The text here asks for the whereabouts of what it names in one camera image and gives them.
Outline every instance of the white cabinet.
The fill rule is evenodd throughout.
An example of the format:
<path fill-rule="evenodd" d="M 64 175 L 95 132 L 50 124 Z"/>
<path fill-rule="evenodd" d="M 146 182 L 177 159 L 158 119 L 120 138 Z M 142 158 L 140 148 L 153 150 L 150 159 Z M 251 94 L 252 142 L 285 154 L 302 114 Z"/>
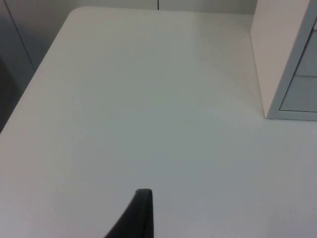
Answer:
<path fill-rule="evenodd" d="M 317 120 L 316 17 L 316 0 L 258 1 L 251 38 L 266 118 Z"/>

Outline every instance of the gray drawer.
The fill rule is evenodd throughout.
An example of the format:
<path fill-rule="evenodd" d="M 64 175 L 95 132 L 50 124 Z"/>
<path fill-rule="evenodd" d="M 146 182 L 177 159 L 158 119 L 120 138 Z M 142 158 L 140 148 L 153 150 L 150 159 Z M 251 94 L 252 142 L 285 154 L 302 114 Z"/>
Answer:
<path fill-rule="evenodd" d="M 307 47 L 295 74 L 317 77 L 317 31 L 314 31 L 308 40 Z"/>
<path fill-rule="evenodd" d="M 317 77 L 294 76 L 280 110 L 317 112 Z"/>

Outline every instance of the white table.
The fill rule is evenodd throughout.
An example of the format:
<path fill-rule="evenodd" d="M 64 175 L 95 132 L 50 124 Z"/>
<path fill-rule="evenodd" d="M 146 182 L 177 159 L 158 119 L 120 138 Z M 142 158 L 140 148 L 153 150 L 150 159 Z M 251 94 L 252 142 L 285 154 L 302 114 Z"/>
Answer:
<path fill-rule="evenodd" d="M 265 120 L 251 15 L 80 8 L 0 135 L 0 236 L 317 234 L 317 124 Z"/>

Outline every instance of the dark floor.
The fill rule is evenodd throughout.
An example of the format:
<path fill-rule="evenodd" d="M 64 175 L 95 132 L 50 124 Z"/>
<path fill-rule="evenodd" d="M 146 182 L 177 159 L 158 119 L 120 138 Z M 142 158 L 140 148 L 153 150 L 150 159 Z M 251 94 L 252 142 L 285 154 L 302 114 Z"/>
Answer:
<path fill-rule="evenodd" d="M 20 97 L 21 93 L 0 60 L 0 133 Z"/>

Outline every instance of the gray wall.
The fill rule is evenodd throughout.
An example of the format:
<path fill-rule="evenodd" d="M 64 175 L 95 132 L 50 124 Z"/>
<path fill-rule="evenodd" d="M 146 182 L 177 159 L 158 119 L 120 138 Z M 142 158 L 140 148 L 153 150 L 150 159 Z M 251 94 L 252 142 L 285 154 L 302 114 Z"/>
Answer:
<path fill-rule="evenodd" d="M 75 8 L 88 5 L 158 8 L 158 0 L 5 0 L 5 2 L 35 69 L 41 63 L 64 20 Z M 159 0 L 159 8 L 252 14 L 255 11 L 256 3 L 257 0 Z M 25 76 L 23 82 L 19 82 L 22 89 L 29 80 L 30 77 Z"/>
<path fill-rule="evenodd" d="M 34 69 L 3 0 L 0 0 L 0 59 L 23 92 Z"/>
<path fill-rule="evenodd" d="M 161 10 L 253 14 L 257 0 L 159 0 Z"/>

